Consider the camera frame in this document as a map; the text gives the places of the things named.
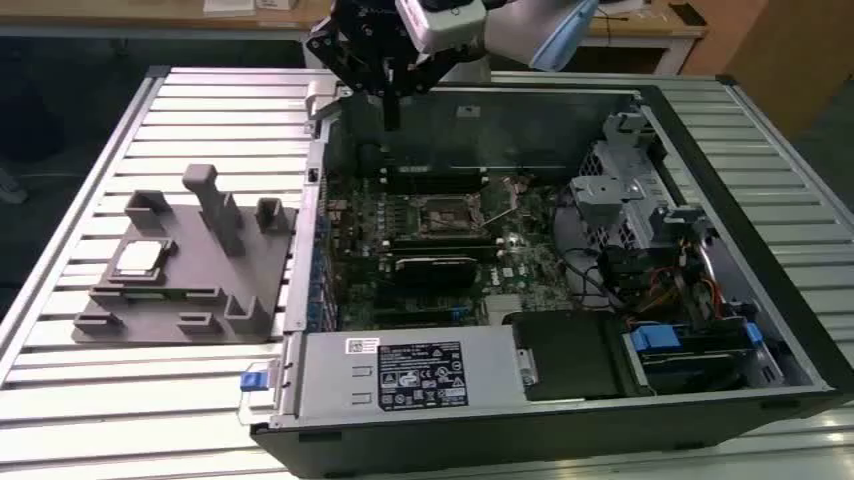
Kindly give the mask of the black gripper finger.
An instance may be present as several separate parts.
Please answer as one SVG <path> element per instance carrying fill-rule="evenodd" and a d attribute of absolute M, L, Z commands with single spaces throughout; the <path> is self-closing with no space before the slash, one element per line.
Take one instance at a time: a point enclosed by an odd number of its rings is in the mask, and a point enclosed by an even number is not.
<path fill-rule="evenodd" d="M 307 47 L 354 92 L 379 99 L 384 129 L 392 131 L 392 85 L 386 75 L 386 62 L 368 63 L 355 56 L 334 18 L 326 18 L 312 28 Z"/>
<path fill-rule="evenodd" d="M 415 58 L 392 62 L 392 129 L 400 128 L 400 102 L 426 94 L 454 67 L 454 50 L 440 51 L 418 62 Z"/>

